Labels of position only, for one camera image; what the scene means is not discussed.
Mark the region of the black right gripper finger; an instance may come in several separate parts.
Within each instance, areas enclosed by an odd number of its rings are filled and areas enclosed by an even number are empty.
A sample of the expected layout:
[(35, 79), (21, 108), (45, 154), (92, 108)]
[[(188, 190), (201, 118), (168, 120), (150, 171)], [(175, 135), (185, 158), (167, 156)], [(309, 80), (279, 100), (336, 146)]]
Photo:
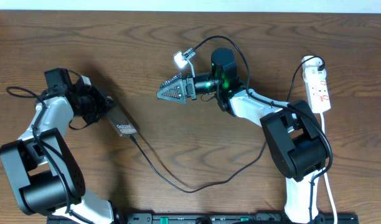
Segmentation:
[(182, 79), (182, 73), (178, 73), (177, 75), (174, 75), (172, 78), (164, 81), (161, 85), (160, 85), (160, 89), (163, 89), (164, 87), (168, 86), (168, 85), (171, 85), (172, 83), (175, 83), (176, 81)]
[(171, 85), (159, 89), (156, 93), (159, 100), (167, 100), (175, 103), (186, 104), (186, 88), (183, 80), (180, 79)]

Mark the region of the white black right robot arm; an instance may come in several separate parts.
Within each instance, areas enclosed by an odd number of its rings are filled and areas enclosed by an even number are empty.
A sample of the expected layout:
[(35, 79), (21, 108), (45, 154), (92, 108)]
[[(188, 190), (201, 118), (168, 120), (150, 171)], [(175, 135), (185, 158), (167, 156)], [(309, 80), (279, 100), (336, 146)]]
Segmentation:
[(214, 94), (222, 111), (261, 127), (277, 169), (286, 178), (285, 215), (293, 223), (312, 223), (318, 217), (316, 188), (332, 166), (330, 144), (306, 101), (275, 101), (247, 87), (238, 76), (234, 53), (218, 48), (211, 71), (179, 73), (161, 84), (160, 100), (186, 103), (198, 95)]

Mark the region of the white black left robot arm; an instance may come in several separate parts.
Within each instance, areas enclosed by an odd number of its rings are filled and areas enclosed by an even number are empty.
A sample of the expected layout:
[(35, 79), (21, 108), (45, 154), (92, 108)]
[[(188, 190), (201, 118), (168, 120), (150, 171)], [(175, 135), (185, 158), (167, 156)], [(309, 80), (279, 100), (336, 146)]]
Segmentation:
[(0, 148), (0, 159), (20, 210), (53, 217), (56, 222), (119, 223), (112, 203), (87, 190), (83, 174), (64, 141), (75, 117), (89, 126), (111, 110), (112, 97), (71, 70), (44, 73), (47, 88), (35, 98), (35, 115), (26, 131)]

